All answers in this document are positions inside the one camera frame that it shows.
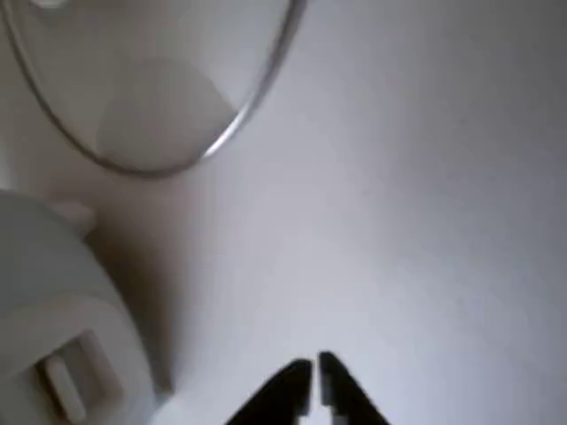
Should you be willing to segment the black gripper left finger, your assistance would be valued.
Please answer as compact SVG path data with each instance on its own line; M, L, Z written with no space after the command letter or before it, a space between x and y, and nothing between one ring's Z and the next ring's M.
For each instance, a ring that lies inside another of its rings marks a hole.
M313 362L294 359L267 379L228 424L298 424L309 411Z

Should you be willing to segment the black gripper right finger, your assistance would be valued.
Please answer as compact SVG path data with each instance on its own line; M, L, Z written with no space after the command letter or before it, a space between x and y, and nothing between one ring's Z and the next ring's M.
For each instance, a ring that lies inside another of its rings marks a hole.
M322 404L331 411L332 424L376 424L390 422L333 352L320 352Z

